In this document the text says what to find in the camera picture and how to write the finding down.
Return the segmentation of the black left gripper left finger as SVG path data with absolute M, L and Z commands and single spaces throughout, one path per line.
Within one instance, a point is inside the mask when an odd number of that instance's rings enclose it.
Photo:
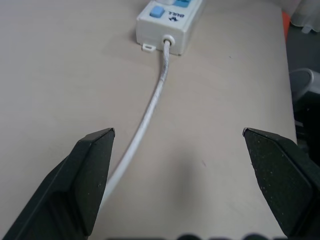
M 41 182 L 2 240 L 87 240 L 104 195 L 115 130 L 80 139 Z

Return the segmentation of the translucent white plastic object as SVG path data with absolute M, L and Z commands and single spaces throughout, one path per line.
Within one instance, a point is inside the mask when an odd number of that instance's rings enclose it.
M 304 34 L 320 33 L 320 0 L 301 0 L 290 22 Z

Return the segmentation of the white power strip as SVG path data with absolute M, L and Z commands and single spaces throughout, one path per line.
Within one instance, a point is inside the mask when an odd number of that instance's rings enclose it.
M 147 52 L 163 50 L 181 56 L 207 0 L 151 0 L 136 18 L 136 41 Z

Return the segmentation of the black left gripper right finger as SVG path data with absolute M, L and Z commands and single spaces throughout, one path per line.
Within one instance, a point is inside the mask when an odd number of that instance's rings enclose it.
M 258 186 L 288 238 L 320 240 L 320 167 L 290 139 L 244 128 Z

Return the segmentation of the grey rounded object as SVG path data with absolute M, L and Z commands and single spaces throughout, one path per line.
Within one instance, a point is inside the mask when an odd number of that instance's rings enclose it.
M 320 73 L 309 68 L 299 68 L 289 73 L 294 105 L 320 103 Z

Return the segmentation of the orange object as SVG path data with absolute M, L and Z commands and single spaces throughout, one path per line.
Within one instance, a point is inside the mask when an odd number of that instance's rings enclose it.
M 282 11 L 282 22 L 283 22 L 283 31 L 284 31 L 285 39 L 287 39 L 288 37 L 290 21 L 291 21 L 291 17 L 285 11 Z

